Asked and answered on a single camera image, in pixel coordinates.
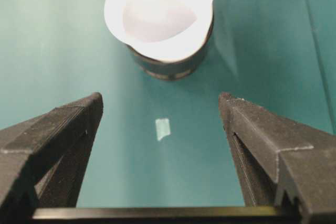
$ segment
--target white paper cup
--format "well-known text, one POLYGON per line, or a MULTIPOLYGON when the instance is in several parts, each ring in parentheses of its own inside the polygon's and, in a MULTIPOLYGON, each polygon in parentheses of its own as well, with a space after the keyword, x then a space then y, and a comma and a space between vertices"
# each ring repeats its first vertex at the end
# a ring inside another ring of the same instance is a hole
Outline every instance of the white paper cup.
POLYGON ((104 15, 111 33, 137 56, 176 65, 206 43, 213 0, 106 0, 104 15))

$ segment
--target black bar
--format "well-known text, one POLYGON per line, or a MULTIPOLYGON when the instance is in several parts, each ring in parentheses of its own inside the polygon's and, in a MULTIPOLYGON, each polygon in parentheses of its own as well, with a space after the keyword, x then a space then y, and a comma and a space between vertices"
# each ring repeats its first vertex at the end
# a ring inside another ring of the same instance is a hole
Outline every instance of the black bar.
POLYGON ((296 212, 276 207, 40 208, 30 223, 299 223, 296 212))

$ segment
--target small white paper piece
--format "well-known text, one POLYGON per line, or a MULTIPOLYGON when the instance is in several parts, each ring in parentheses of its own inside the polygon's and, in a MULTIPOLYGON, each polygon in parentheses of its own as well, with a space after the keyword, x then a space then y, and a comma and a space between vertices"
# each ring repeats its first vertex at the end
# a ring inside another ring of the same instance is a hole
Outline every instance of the small white paper piece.
POLYGON ((164 137, 169 136, 170 132, 170 124, 168 118, 161 118, 155 120, 156 126, 156 137, 160 142, 164 137))

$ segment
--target green table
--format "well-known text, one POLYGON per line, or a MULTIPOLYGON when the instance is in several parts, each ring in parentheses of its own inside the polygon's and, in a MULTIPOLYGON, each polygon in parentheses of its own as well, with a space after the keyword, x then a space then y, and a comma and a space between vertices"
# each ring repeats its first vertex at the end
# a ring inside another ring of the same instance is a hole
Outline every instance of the green table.
POLYGON ((242 205, 222 91, 335 129, 335 0, 215 0, 206 58, 177 82, 132 61, 105 26, 104 0, 0 3, 0 129, 103 95, 78 207, 242 205), (161 118, 171 134, 158 141, 161 118))

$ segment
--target black robotic claw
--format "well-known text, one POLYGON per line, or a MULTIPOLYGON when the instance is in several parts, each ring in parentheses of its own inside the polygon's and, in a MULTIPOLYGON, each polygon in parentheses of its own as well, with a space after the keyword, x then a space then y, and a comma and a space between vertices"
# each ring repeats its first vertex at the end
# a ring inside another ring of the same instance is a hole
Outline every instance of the black robotic claw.
POLYGON ((336 137, 223 93, 219 110, 248 206, 296 205, 336 222, 336 137))
POLYGON ((0 223, 76 205, 102 113, 94 93, 0 131, 0 223))

